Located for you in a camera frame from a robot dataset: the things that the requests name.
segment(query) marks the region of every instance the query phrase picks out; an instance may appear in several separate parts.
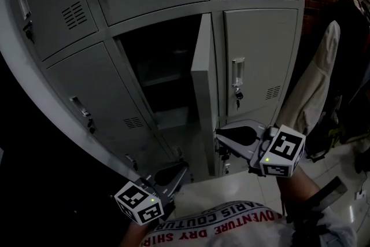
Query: beige jacket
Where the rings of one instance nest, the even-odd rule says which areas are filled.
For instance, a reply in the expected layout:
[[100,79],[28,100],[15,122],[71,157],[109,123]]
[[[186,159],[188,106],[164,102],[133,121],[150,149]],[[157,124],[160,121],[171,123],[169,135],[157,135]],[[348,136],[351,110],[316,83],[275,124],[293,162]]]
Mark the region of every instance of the beige jacket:
[[336,21],[329,24],[319,48],[282,107],[276,124],[308,135],[323,111],[334,67],[341,29]]

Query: locker vent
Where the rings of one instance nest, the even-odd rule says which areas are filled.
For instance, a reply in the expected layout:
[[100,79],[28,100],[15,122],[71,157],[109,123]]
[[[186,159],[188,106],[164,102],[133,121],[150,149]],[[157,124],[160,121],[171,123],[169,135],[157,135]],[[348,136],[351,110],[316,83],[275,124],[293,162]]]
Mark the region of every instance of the locker vent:
[[76,2],[63,10],[62,15],[69,30],[87,21],[80,2]]
[[144,125],[141,123],[141,121],[137,117],[132,117],[130,119],[125,119],[125,120],[123,120],[123,122],[126,124],[126,126],[129,129],[144,127]]
[[266,100],[277,97],[279,95],[279,92],[280,92],[280,86],[272,87],[271,89],[268,89],[266,93]]

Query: open locker door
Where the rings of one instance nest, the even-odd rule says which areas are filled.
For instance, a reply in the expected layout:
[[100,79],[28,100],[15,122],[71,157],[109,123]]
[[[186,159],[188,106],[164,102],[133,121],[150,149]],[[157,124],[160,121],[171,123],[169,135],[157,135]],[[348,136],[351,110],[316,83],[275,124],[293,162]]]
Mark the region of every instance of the open locker door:
[[209,175],[215,176],[214,129],[218,123],[216,58],[210,13],[203,14],[191,66]]

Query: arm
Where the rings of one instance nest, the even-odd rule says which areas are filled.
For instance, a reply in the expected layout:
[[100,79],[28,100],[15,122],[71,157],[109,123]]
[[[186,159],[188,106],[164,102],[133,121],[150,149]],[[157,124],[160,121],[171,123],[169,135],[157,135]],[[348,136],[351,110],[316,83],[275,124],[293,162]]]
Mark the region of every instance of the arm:
[[291,178],[277,177],[276,180],[287,211],[292,206],[308,200],[320,190],[299,166]]
[[150,223],[140,226],[131,222],[119,247],[138,247],[150,230]]

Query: tiled floor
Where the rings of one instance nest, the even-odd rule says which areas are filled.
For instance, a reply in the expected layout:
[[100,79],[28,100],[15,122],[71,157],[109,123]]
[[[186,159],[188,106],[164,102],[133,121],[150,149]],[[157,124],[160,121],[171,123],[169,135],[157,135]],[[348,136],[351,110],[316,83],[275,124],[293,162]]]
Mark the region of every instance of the tiled floor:
[[[358,246],[370,244],[370,198],[355,200],[365,174],[354,170],[354,156],[370,147],[370,139],[337,146],[316,163],[302,158],[299,165],[318,186],[324,187],[338,176],[348,191],[331,208],[357,232]],[[370,195],[370,177],[364,183]],[[184,186],[175,198],[175,216],[182,217],[235,200],[260,202],[281,213],[280,192],[276,179],[271,176],[257,177],[246,171],[222,178]]]

